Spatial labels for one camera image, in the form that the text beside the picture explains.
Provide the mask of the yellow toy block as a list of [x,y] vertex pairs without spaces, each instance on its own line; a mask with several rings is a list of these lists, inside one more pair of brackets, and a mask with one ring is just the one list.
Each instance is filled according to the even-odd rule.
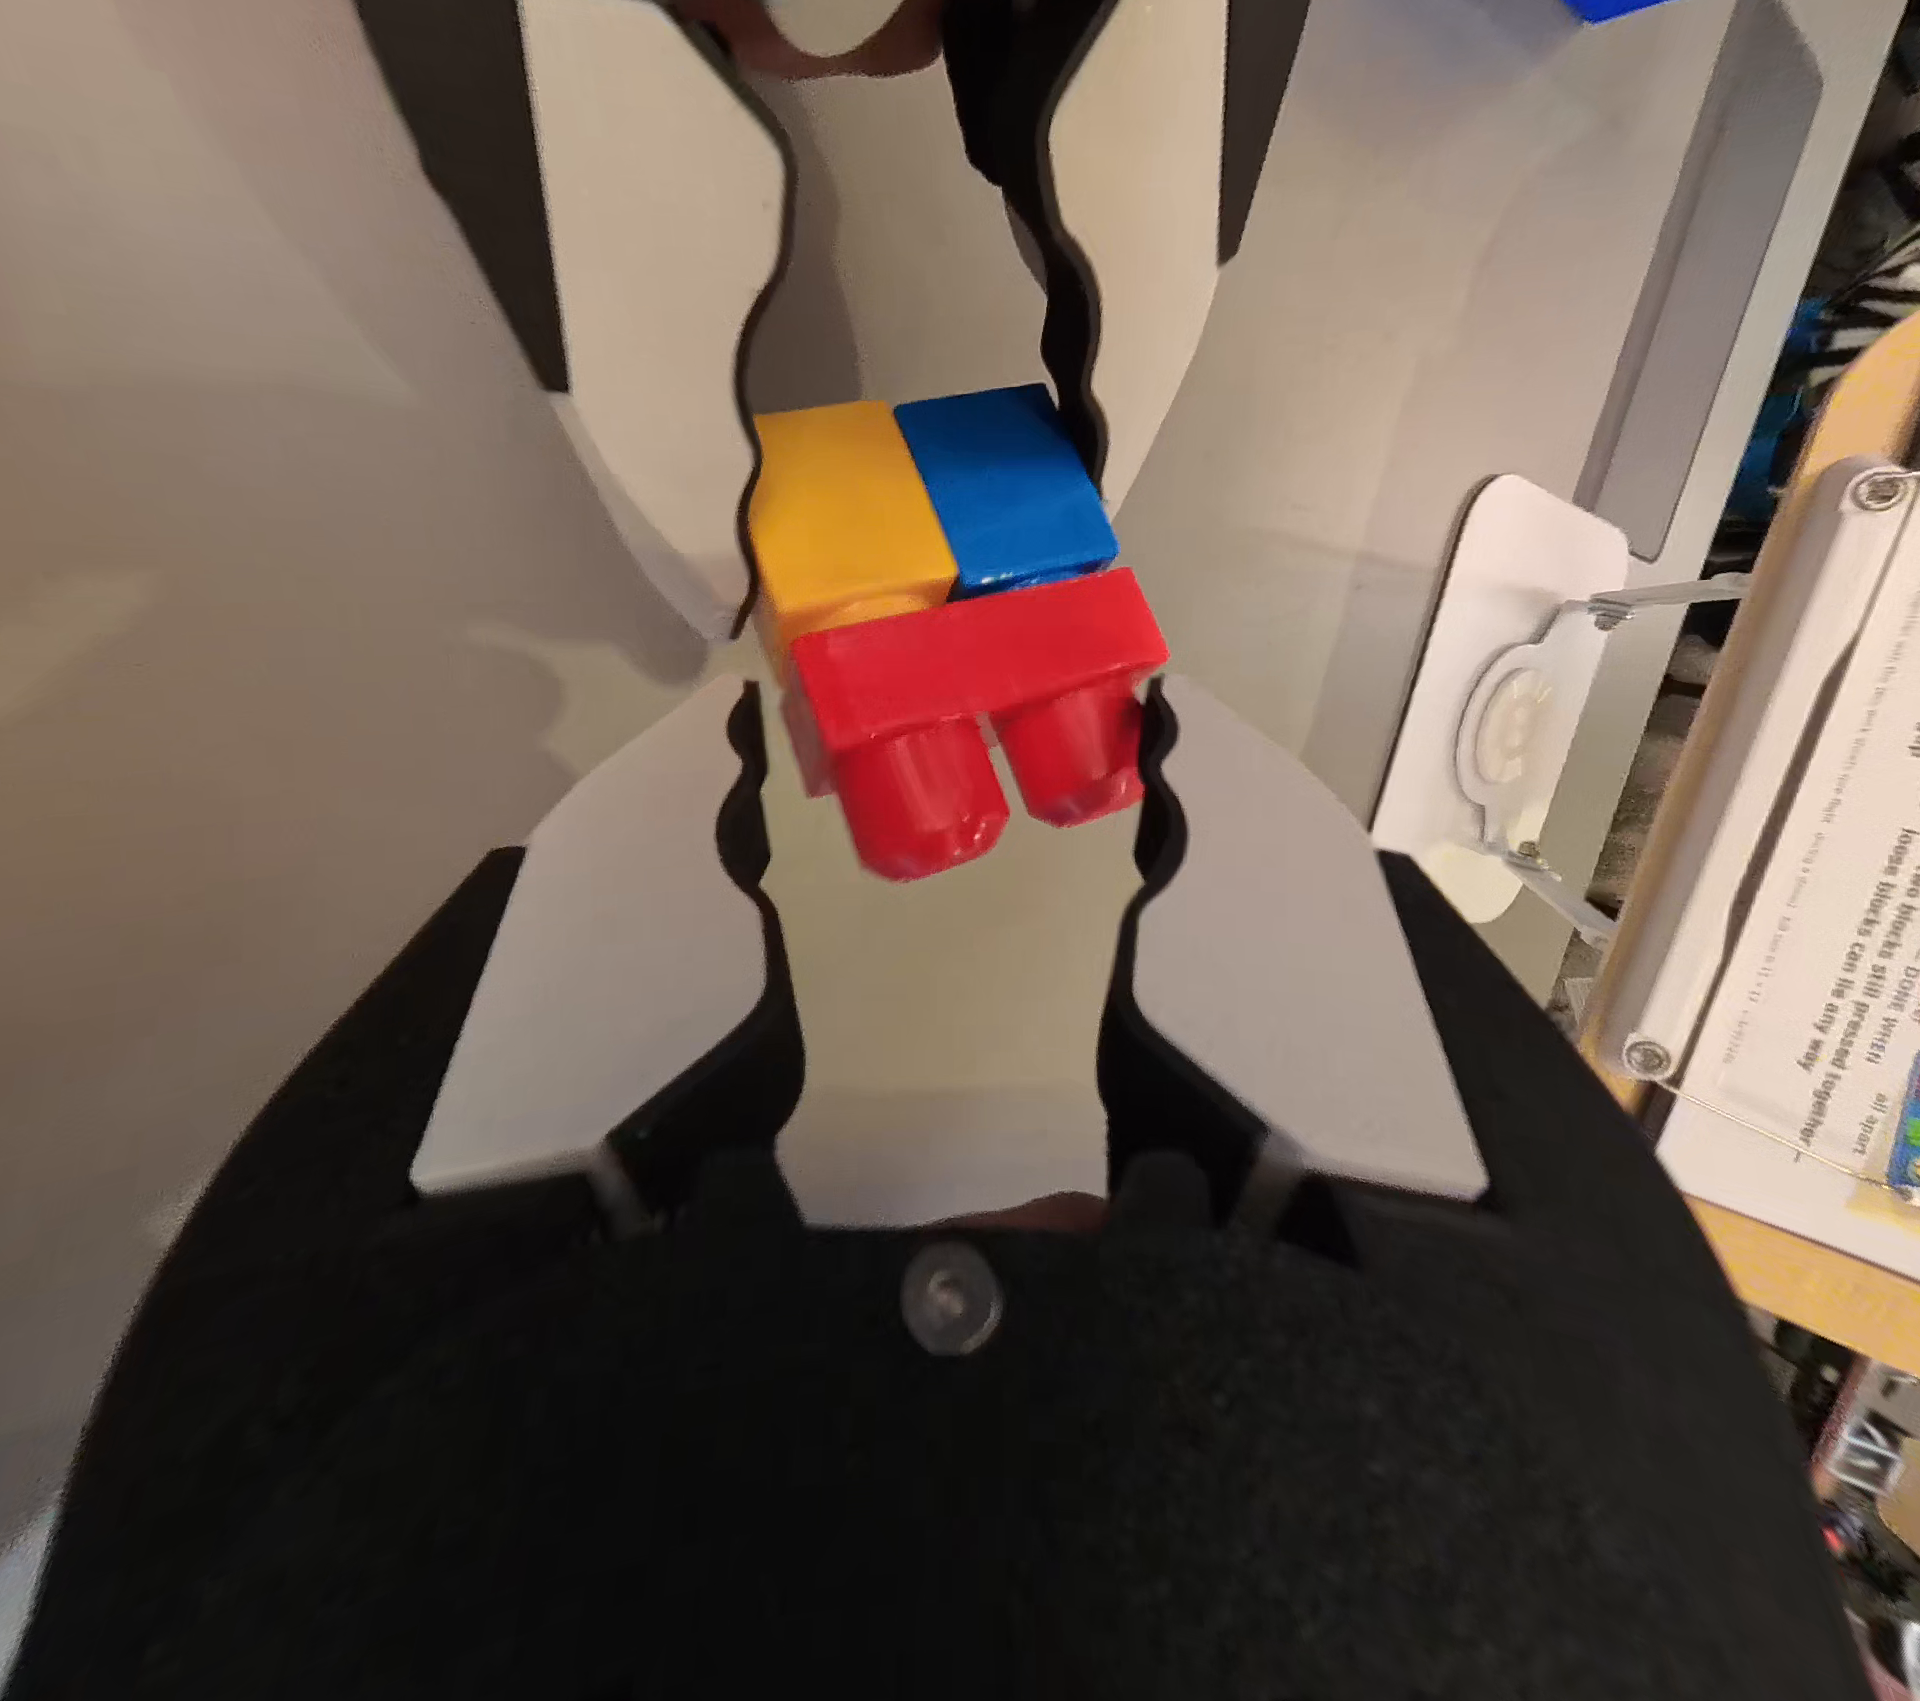
[[746,512],[753,628],[803,793],[819,798],[829,770],[803,704],[796,641],[946,604],[955,558],[888,404],[862,399],[757,414],[753,433],[760,458]]

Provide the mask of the blue one-stud block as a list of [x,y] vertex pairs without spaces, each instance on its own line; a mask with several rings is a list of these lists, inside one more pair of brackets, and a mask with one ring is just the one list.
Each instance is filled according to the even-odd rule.
[[1044,384],[900,403],[893,418],[951,552],[953,600],[1118,561],[1103,502]]

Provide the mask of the white instruction stand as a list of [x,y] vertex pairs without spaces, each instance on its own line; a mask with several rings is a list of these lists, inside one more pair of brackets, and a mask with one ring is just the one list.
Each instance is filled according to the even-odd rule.
[[[1475,492],[1442,568],[1372,838],[1411,854],[1469,923],[1527,892],[1595,952],[1573,1045],[1650,1122],[1664,1167],[1691,1038],[1737,932],[1735,892],[1764,854],[1811,673],[1839,652],[1837,635],[1802,627],[1811,607],[1864,603],[1854,586],[1873,551],[1839,519],[1888,506],[1859,491],[1865,476],[1916,476],[1916,389],[1907,315],[1837,378],[1745,575],[1633,586],[1619,529],[1516,474]],[[1624,633],[1708,604],[1732,607],[1732,628],[1609,919],[1542,861],[1538,832],[1571,784],[1571,745]],[[1916,1229],[1854,1206],[1776,1226],[1776,1209],[1676,1185],[1745,1304],[1916,1374]]]

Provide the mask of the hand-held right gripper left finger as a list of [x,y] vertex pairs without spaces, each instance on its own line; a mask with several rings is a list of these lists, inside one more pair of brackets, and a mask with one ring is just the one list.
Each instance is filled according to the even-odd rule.
[[760,686],[709,680],[533,827],[409,1165],[422,1198],[618,1174],[684,1202],[803,1090]]

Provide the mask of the printed instruction sheet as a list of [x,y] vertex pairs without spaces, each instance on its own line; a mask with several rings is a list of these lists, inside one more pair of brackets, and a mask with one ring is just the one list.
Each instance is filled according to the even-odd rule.
[[1871,547],[1757,866],[1698,1017],[1657,1152],[1699,1200],[1825,1217],[1854,1206],[1916,1229],[1918,578],[1916,476],[1876,473],[1839,525]]

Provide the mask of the red toy block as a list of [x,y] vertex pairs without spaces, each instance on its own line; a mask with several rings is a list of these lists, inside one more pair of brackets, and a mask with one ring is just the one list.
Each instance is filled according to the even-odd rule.
[[780,711],[858,863],[907,882],[991,850],[1002,774],[1052,827],[1141,800],[1140,690],[1168,645],[1128,568],[803,633]]

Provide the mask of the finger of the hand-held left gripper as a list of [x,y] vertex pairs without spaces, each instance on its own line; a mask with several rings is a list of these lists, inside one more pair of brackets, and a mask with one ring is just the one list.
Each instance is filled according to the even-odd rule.
[[947,0],[963,152],[1042,287],[1039,360],[1116,512],[1217,278],[1230,0]]
[[744,359],[790,237],[792,159],[706,35],[647,0],[515,0],[565,438],[640,573],[706,642],[755,571]]

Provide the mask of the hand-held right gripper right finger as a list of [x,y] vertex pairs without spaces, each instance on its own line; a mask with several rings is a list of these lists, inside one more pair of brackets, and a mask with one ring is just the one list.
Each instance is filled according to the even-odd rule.
[[1140,702],[1136,892],[1097,1025],[1108,1193],[1177,1159],[1214,1226],[1309,1183],[1469,1208],[1489,1188],[1353,815],[1182,675]]

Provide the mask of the grey desk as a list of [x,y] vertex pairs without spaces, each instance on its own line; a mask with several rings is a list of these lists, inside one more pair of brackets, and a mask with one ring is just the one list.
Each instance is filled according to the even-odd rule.
[[[790,156],[755,417],[1049,380],[947,0],[685,0]],[[1373,841],[1455,533],[1516,474],[1698,575],[1907,0],[1308,0],[1239,247],[1116,512],[1171,675]],[[753,680],[816,1226],[1103,1176],[1140,805],[893,882],[749,609],[642,575],[355,0],[4,0],[4,1569],[236,1139],[476,866]]]

